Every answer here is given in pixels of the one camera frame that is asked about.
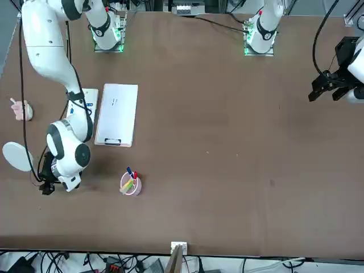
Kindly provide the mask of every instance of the robotic arm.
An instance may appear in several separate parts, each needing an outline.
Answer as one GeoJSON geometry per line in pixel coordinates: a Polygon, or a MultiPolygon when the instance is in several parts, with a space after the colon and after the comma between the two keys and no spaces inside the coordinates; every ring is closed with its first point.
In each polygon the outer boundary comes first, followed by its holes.
{"type": "Polygon", "coordinates": [[[264,0],[264,6],[252,18],[254,28],[247,41],[255,52],[263,54],[269,51],[283,12],[282,0],[264,0]]]}
{"type": "Polygon", "coordinates": [[[324,92],[332,93],[334,101],[346,96],[349,102],[364,102],[364,36],[344,37],[335,47],[339,69],[331,73],[323,71],[312,81],[309,101],[315,101],[324,92]]]}
{"type": "Polygon", "coordinates": [[[30,63],[43,77],[64,85],[68,99],[79,106],[69,117],[50,124],[47,131],[51,158],[44,162],[44,178],[51,183],[58,180],[68,192],[79,185],[80,173],[90,161],[90,149],[84,142],[92,137],[93,122],[77,72],[64,52],[59,22],[76,20],[82,11],[100,48],[110,49],[120,41],[115,14],[105,11],[102,0],[31,0],[22,6],[30,63]]]}

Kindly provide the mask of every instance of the yellow marker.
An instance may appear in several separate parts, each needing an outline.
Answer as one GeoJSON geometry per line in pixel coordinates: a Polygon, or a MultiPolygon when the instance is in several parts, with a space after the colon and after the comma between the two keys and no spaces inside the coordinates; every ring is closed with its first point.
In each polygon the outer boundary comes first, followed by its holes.
{"type": "Polygon", "coordinates": [[[133,186],[133,179],[131,178],[127,183],[125,183],[121,187],[120,192],[124,195],[132,186],[133,186]]]}

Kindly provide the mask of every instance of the brown table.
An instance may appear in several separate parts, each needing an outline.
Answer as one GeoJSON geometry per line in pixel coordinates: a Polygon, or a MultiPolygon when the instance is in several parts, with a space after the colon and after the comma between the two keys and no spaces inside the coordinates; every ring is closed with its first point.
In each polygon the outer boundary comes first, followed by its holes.
{"type": "MultiPolygon", "coordinates": [[[[238,27],[227,15],[209,19],[238,27]]],[[[275,57],[244,57],[241,34],[166,13],[137,13],[123,54],[93,53],[86,20],[72,22],[83,87],[139,85],[133,146],[90,142],[81,187],[51,196],[1,156],[0,247],[168,253],[171,241],[187,241],[191,254],[362,258],[364,108],[330,94],[308,102],[321,20],[283,18],[275,57]],[[119,193],[126,166],[142,177],[138,197],[119,193]]],[[[322,69],[350,34],[342,18],[328,20],[322,69]]],[[[23,50],[37,157],[65,95],[23,50]]],[[[14,38],[0,82],[1,145],[22,143],[8,102],[20,97],[18,58],[14,38]]]]}

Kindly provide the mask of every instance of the paper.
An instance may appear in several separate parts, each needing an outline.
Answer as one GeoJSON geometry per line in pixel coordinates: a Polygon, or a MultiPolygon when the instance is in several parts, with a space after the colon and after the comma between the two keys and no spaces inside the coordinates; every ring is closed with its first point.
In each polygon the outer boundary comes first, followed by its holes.
{"type": "Polygon", "coordinates": [[[137,85],[104,85],[95,145],[131,147],[137,98],[137,85]]]}

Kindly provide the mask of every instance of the pink object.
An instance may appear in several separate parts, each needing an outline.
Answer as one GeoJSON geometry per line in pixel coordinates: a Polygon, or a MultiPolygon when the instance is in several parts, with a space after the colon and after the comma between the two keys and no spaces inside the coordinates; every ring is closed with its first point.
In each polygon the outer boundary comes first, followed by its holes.
{"type": "MultiPolygon", "coordinates": [[[[126,184],[130,180],[130,175],[128,172],[124,173],[120,180],[120,191],[124,184],[126,184]]],[[[125,193],[125,195],[129,196],[137,196],[140,194],[140,191],[142,190],[142,181],[139,177],[134,179],[133,186],[125,193]]]]}
{"type": "MultiPolygon", "coordinates": [[[[14,111],[15,114],[15,119],[17,121],[22,121],[23,120],[23,105],[21,101],[14,101],[11,100],[13,102],[13,105],[11,106],[12,110],[14,111]]],[[[27,101],[24,101],[24,105],[25,105],[25,120],[29,121],[32,119],[33,117],[33,110],[30,107],[30,105],[28,104],[27,101]]]]}

